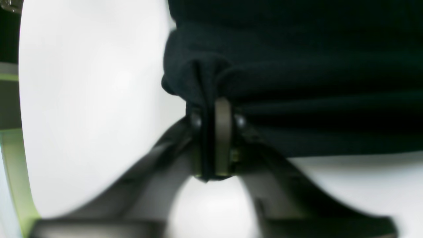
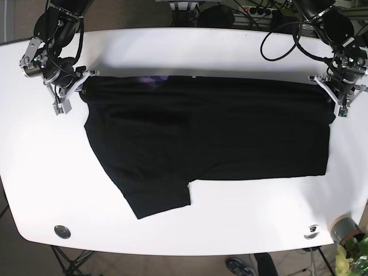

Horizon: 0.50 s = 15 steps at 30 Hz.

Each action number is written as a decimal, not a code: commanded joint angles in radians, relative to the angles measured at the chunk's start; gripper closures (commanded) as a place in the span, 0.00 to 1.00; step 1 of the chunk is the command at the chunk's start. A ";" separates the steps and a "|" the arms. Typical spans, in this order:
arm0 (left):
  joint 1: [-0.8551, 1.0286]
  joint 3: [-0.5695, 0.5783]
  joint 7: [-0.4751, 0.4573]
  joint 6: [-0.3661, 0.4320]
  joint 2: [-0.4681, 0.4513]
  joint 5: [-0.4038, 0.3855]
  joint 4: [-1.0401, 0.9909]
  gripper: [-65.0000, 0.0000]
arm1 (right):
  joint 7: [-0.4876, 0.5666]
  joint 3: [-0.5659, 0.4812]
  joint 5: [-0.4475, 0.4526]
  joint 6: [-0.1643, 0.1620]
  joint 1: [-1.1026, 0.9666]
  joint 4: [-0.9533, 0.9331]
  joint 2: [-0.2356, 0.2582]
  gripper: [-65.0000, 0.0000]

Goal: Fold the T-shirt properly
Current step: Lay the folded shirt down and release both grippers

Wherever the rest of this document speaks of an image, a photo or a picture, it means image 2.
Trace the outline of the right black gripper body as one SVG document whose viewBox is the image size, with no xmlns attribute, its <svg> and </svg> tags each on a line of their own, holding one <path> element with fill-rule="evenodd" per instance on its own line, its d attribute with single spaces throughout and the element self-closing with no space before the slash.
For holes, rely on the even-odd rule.
<svg viewBox="0 0 368 276">
<path fill-rule="evenodd" d="M 43 77 L 51 97 L 54 100 L 53 109 L 56 115 L 67 114 L 71 111 L 70 97 L 74 92 L 83 91 L 83 84 L 89 77 L 98 76 L 98 70 L 88 70 L 86 66 L 77 67 L 72 74 L 61 69 L 54 70 L 50 77 Z"/>
</svg>

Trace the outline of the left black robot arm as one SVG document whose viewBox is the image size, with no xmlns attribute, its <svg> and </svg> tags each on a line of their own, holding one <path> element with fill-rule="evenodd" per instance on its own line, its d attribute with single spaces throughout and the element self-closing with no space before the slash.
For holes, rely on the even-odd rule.
<svg viewBox="0 0 368 276">
<path fill-rule="evenodd" d="M 333 100 L 339 117 L 347 117 L 351 104 L 363 92 L 366 85 L 358 85 L 357 81 L 367 76 L 367 51 L 360 49 L 354 27 L 350 19 L 334 6 L 335 1 L 293 1 L 298 11 L 299 20 L 293 31 L 294 45 L 284 55 L 269 59 L 263 53 L 265 41 L 260 46 L 260 54 L 264 60 L 276 62 L 298 48 L 305 56 L 327 65 L 323 76 L 309 76 L 308 79 L 317 83 Z M 300 44 L 303 25 L 310 25 L 318 38 L 330 46 L 333 57 L 319 57 L 309 53 Z"/>
</svg>

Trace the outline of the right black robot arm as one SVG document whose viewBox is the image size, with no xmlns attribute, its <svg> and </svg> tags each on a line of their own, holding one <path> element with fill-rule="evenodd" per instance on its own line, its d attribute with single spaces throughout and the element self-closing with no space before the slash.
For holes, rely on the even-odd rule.
<svg viewBox="0 0 368 276">
<path fill-rule="evenodd" d="M 47 1 L 45 12 L 37 20 L 33 37 L 20 60 L 22 73 L 28 78 L 42 77 L 43 84 L 54 100 L 57 115 L 71 109 L 70 96 L 81 92 L 84 82 L 98 71 L 85 66 L 74 68 L 80 59 L 85 33 L 84 15 L 92 1 Z M 74 57 L 60 57 L 64 47 L 79 32 L 79 42 Z"/>
</svg>

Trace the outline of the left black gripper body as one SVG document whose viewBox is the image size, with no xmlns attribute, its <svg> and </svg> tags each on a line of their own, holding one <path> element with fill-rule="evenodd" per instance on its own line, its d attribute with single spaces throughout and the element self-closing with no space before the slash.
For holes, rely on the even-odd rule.
<svg viewBox="0 0 368 276">
<path fill-rule="evenodd" d="M 367 60 L 359 57 L 333 57 L 325 59 L 327 71 L 324 75 L 310 76 L 335 103 L 335 115 L 347 117 L 351 104 L 364 92 L 367 85 L 359 85 L 357 81 L 367 76 Z"/>
</svg>

